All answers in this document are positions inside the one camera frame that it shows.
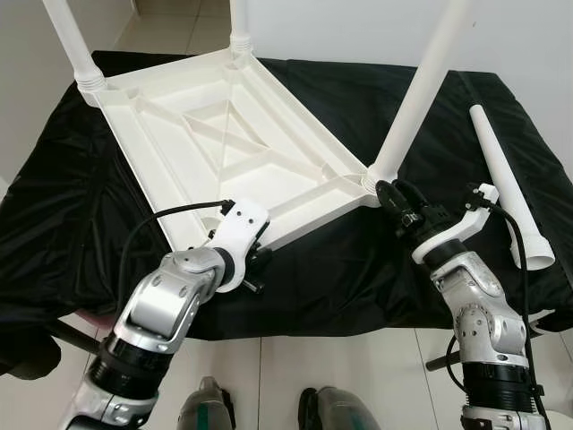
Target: black tablecloth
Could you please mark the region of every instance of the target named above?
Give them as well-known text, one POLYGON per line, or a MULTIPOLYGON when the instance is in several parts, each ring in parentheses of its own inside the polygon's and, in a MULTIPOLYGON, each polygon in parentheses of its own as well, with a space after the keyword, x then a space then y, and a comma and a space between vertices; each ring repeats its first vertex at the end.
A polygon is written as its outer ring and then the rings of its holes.
MULTIPOLYGON (((106 75, 181 56, 96 52, 106 75)), ((262 60, 349 150, 369 165, 415 69, 392 65, 262 60)), ((558 261, 531 272, 531 312, 573 309, 573 187, 526 112, 492 73, 449 73, 399 171, 432 202, 461 215, 467 183, 491 182, 468 109, 481 102, 558 261)), ((0 331, 55 319, 78 308, 114 310, 119 254, 150 214, 101 112, 73 85, 0 206, 0 331)), ((491 218, 467 241, 520 311, 519 273, 505 222, 491 218)), ((135 244, 130 285, 155 269, 167 242, 158 226, 135 244)), ((346 336, 387 326, 450 327, 428 273, 385 225, 361 208, 279 249, 261 275, 265 292, 239 288, 201 307, 190 336, 346 336)))

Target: plastic tube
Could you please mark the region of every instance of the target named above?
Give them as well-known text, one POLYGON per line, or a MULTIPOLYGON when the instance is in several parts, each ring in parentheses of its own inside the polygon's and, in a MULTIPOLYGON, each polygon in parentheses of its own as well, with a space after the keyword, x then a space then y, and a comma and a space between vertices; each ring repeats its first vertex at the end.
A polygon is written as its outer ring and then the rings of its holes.
POLYGON ((73 77, 78 83, 78 90, 86 102, 95 107, 98 103, 93 93, 106 88, 106 78, 91 59, 68 2, 66 0, 43 0, 43 2, 65 53, 72 63, 73 77))
MULTIPOLYGON (((519 225, 526 248, 527 268, 530 271, 539 271, 551 266, 555 262, 555 255, 547 239, 539 233, 534 217, 527 207, 526 199, 519 189, 519 185, 511 167, 501 149, 492 125, 480 105, 469 109, 474 122, 477 137, 482 146, 483 155, 490 170, 493 184, 500 192, 501 207, 511 215, 519 225)), ((511 255, 517 267, 519 253, 513 229, 508 225, 511 234, 511 255)))
POLYGON ((375 193, 378 181, 392 182, 398 177, 398 169, 448 73, 450 58, 460 34, 469 27, 472 4, 473 0, 450 0, 381 151, 368 168, 363 185, 369 192, 375 193))
POLYGON ((231 50, 237 55, 252 50, 248 4, 248 0, 231 0, 231 50))

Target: tile floor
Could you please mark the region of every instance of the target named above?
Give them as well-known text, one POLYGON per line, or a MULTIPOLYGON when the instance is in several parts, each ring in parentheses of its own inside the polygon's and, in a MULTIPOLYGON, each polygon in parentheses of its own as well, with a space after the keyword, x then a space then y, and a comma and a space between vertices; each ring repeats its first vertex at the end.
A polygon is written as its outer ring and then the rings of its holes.
MULTIPOLYGON (((228 44, 226 0, 139 0, 138 5, 141 17, 118 49, 201 54, 228 44)), ((102 337, 75 316, 66 320, 102 337)), ((300 392, 326 384, 357 393, 384 429, 459 429, 463 393, 445 371, 427 373, 423 367, 443 353, 450 336, 450 331, 387 329, 341 339, 187 340, 146 428, 175 428, 187 395, 212 374, 234 397, 239 430, 296 430, 300 392)), ((88 353, 61 346, 62 363, 47 378, 0 378, 1 430, 56 428, 91 360, 88 353)), ((546 407, 573 416, 573 331, 534 340, 534 353, 546 407)))
POLYGON ((138 0, 141 16, 117 49, 162 54, 204 54, 227 47, 228 0, 138 0))

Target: black cylindrical joint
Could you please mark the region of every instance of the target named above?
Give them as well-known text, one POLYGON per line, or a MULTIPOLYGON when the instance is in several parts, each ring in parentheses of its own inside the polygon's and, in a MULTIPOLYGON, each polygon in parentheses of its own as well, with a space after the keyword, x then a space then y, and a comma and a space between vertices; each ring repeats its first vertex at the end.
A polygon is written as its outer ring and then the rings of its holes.
POLYGON ((90 367, 90 378, 115 395, 150 399, 155 396, 172 357, 137 348, 111 334, 90 367))
POLYGON ((235 276, 235 261, 226 249, 215 248, 215 251, 218 252, 225 262, 225 274, 223 275, 223 280, 221 280, 221 285, 225 285, 235 276))
POLYGON ((458 239, 436 246, 423 258, 424 264, 431 271, 440 268, 446 261, 451 260, 456 255, 467 252, 467 248, 458 239))
POLYGON ((533 412, 529 369, 519 365, 464 363, 469 406, 533 412))

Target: black cable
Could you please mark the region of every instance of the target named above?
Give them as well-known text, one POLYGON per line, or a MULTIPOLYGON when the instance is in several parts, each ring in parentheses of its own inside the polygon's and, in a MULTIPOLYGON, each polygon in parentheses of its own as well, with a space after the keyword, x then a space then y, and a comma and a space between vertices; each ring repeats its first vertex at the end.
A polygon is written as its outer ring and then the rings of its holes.
POLYGON ((547 430, 551 430, 552 426, 549 422, 549 418, 547 417, 547 412, 545 411, 545 407, 543 406, 543 402, 541 400, 541 395, 538 391, 537 377, 535 375, 534 355, 533 355, 533 350, 531 348, 531 333, 529 330, 529 274, 527 272, 526 247, 523 242, 523 236, 521 235, 521 230, 519 229, 518 223, 514 220, 514 218, 511 215, 509 215, 506 211, 504 211, 500 206, 488 202, 486 200, 482 201, 482 206, 491 209, 492 212, 497 215, 501 215, 510 224, 511 228, 513 229, 513 233, 516 237, 517 250, 519 253, 519 265, 521 266, 520 267, 521 284, 523 289, 523 311, 521 314, 521 318, 523 320, 523 324, 526 326, 526 357, 527 361, 529 362, 529 375, 531 377, 531 384, 534 390, 533 398, 535 401, 535 407, 537 408, 537 411, 545 419, 547 430))
POLYGON ((455 343, 456 336, 454 335, 451 337, 451 340, 448 344, 448 349, 446 350, 446 369, 448 370, 449 377, 454 382, 454 384, 457 385, 461 391, 466 392, 464 384, 457 379, 457 377, 454 375, 454 372, 451 370, 451 350, 454 348, 455 343))
POLYGON ((195 211, 198 209, 205 209, 205 208, 216 208, 218 206, 223 206, 223 211, 225 211, 227 210, 227 208, 230 208, 233 204, 235 203, 231 200, 221 200, 219 202, 205 202, 205 203, 186 204, 185 206, 177 206, 175 208, 165 209, 164 211, 156 212, 153 215, 144 219, 137 226, 135 226, 135 228, 131 231, 131 233, 125 240, 124 249, 122 251, 122 257, 119 263, 119 276, 117 280, 117 309, 115 310, 115 319, 117 320, 121 312, 124 310, 125 306, 125 297, 126 297, 125 276, 127 271, 127 258, 129 257, 130 248, 132 246, 133 240, 143 227, 145 227, 151 221, 154 221, 161 217, 165 217, 166 215, 173 215, 174 213, 195 211))

